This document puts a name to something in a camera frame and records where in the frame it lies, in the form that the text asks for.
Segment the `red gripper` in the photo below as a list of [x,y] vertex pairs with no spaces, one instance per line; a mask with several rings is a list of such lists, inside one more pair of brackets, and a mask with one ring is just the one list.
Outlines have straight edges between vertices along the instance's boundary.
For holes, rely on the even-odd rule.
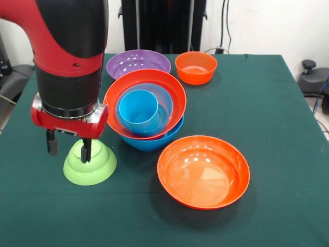
[[82,163],[90,162],[92,151],[92,140],[98,139],[104,132],[107,118],[108,107],[99,104],[96,110],[81,119],[62,119],[49,115],[44,111],[31,107],[31,117],[35,125],[48,129],[46,132],[47,151],[50,155],[56,155],[58,152],[55,130],[66,131],[83,138],[81,147]]

